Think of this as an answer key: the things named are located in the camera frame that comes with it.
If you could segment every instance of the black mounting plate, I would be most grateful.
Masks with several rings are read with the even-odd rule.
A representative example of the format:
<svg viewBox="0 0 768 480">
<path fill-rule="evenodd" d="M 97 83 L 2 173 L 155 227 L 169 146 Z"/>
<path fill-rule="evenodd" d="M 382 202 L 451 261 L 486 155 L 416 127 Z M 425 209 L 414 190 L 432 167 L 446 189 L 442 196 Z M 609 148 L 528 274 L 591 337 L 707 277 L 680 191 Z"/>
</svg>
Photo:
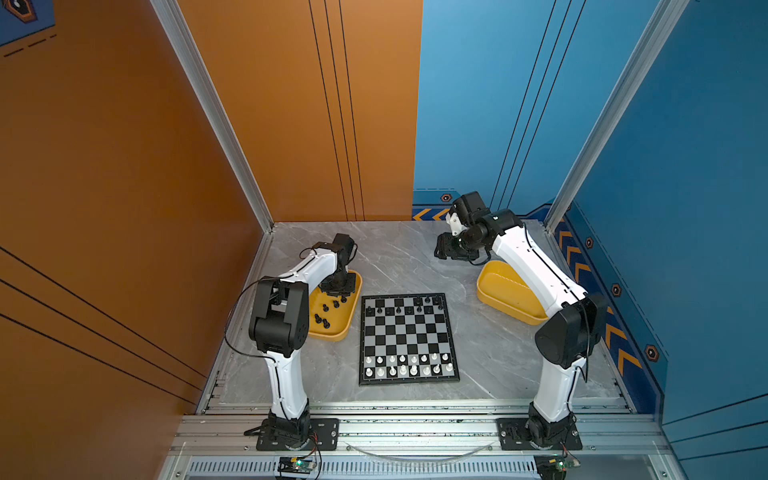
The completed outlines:
<svg viewBox="0 0 768 480">
<path fill-rule="evenodd" d="M 559 452 L 561 446 L 553 445 L 549 449 L 540 449 L 531 444 L 531 434 L 525 427 L 528 419 L 496 419 L 496 429 L 498 432 L 498 440 L 502 444 L 502 450 L 536 450 L 539 452 L 546 452 L 547 450 L 553 450 Z M 584 446 L 581 444 L 581 437 L 578 430 L 574 426 L 571 429 L 571 434 L 565 440 L 565 448 L 568 450 L 581 450 Z"/>
<path fill-rule="evenodd" d="M 256 443 L 256 450 L 261 452 L 289 452 L 292 449 L 288 448 L 285 442 L 280 441 L 278 436 L 277 442 L 270 442 L 267 439 L 272 436 L 273 432 L 269 428 L 262 426 L 259 434 L 259 441 Z M 326 452 L 336 450 L 336 441 L 339 438 L 339 419 L 316 419 L 310 417 L 310 435 L 317 434 L 317 448 Z M 301 450 L 312 450 L 314 447 L 313 441 L 309 441 L 306 445 L 302 445 Z"/>
</svg>

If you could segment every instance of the orange chevron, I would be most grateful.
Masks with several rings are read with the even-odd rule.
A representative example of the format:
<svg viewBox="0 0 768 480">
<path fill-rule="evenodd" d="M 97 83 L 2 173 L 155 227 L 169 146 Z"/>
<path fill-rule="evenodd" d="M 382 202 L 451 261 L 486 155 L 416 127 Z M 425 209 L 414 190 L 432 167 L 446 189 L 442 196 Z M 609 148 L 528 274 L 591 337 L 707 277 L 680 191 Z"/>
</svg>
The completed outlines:
<svg viewBox="0 0 768 480">
<path fill-rule="evenodd" d="M 563 237 L 573 237 L 573 236 L 574 234 L 566 230 L 563 230 L 560 232 L 560 250 L 563 250 Z"/>
<path fill-rule="evenodd" d="M 624 332 L 616 328 L 615 326 L 611 325 L 610 323 L 605 324 L 605 346 L 608 347 L 608 349 L 611 349 L 611 334 L 619 335 L 623 339 L 627 339 L 627 336 L 624 335 Z"/>
<path fill-rule="evenodd" d="M 568 255 L 565 257 L 565 262 L 570 266 L 571 265 L 571 253 L 581 253 L 581 250 L 579 250 L 578 247 L 568 247 L 565 250 L 568 252 Z"/>
<path fill-rule="evenodd" d="M 640 369 L 643 368 L 643 366 L 640 364 L 640 360 L 634 358 L 632 355 L 630 355 L 629 353 L 626 353 L 622 349 L 619 349 L 619 374 L 621 376 L 624 376 L 624 360 L 625 359 L 634 363 Z"/>
<path fill-rule="evenodd" d="M 418 212 L 416 215 L 413 216 L 413 220 L 423 221 L 422 220 L 422 215 L 426 214 L 430 210 L 431 210 L 431 208 L 425 208 L 424 210 Z"/>
<path fill-rule="evenodd" d="M 578 273 L 582 270 L 586 270 L 588 272 L 592 271 L 589 265 L 584 265 L 583 263 L 576 262 L 576 283 L 578 283 Z"/>
<path fill-rule="evenodd" d="M 432 217 L 432 219 L 433 219 L 433 220 L 441 220 L 441 218 L 440 218 L 440 217 L 441 217 L 442 215 L 444 215 L 444 214 L 448 213 L 448 210 L 451 210 L 451 209 L 450 209 L 450 208 L 446 208 L 445 210 L 441 211 L 439 214 L 437 214 L 437 215 L 435 215 L 434 217 Z"/>
</svg>

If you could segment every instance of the marble floor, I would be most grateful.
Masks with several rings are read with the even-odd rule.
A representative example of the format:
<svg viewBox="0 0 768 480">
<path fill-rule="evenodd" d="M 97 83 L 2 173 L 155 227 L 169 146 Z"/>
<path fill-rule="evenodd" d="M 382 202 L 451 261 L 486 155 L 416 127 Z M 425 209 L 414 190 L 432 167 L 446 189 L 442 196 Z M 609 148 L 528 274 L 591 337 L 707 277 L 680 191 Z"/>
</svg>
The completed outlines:
<svg viewBox="0 0 768 480">
<path fill-rule="evenodd" d="M 550 257 L 557 258 L 541 224 L 526 220 L 531 236 Z M 318 222 L 278 223 L 262 270 L 278 275 L 299 262 L 299 252 L 317 241 L 349 234 L 359 246 L 349 268 L 362 275 L 362 295 L 445 293 L 448 299 L 460 382 L 359 386 L 359 305 L 341 342 L 309 338 L 302 348 L 304 388 L 311 402 L 372 400 L 532 399 L 543 361 L 534 344 L 538 329 L 481 303 L 476 281 L 482 267 L 434 258 L 437 236 L 445 222 Z M 235 346 L 257 353 L 246 327 L 233 336 Z M 231 356 L 224 367 L 226 382 L 220 405 L 246 406 L 271 401 L 270 383 L 262 359 Z M 616 399 L 611 365 L 596 350 L 590 357 L 589 383 L 580 380 L 579 399 Z"/>
</svg>

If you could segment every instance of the white robotic arm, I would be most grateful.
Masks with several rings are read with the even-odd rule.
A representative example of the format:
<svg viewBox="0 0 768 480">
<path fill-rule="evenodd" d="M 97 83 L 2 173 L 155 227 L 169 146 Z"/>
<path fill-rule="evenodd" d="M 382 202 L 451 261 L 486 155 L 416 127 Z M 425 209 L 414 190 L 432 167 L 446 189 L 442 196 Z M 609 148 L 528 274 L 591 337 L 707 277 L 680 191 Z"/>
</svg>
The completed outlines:
<svg viewBox="0 0 768 480">
<path fill-rule="evenodd" d="M 529 408 L 532 441 L 546 447 L 574 428 L 571 400 L 579 372 L 600 341 L 606 301 L 587 291 L 547 257 L 510 210 L 491 213 L 477 192 L 457 199 L 446 217 L 451 233 L 438 238 L 435 256 L 473 261 L 478 249 L 492 250 L 509 263 L 536 295 L 549 317 L 536 333 L 545 358 L 539 390 Z"/>
</svg>

